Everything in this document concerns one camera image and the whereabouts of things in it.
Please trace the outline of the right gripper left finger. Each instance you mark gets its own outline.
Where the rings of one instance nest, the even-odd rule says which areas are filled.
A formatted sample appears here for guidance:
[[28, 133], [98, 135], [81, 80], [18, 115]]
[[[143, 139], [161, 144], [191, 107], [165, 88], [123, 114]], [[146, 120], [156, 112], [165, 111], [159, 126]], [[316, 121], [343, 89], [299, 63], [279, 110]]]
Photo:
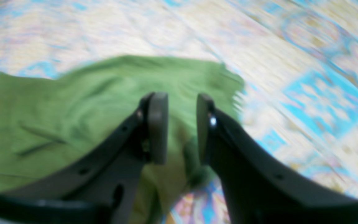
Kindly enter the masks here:
[[125, 224], [143, 167], [164, 164], [167, 145], [168, 94], [152, 92], [82, 159], [0, 193], [0, 224]]

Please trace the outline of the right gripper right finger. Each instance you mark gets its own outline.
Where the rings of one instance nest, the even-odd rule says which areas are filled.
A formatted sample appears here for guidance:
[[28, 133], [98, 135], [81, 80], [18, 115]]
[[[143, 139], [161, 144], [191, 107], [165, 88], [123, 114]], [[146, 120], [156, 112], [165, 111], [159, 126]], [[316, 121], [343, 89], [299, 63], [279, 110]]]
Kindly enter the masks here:
[[196, 113], [200, 160], [221, 181], [231, 223], [358, 224], [358, 199], [285, 166], [209, 95], [198, 95]]

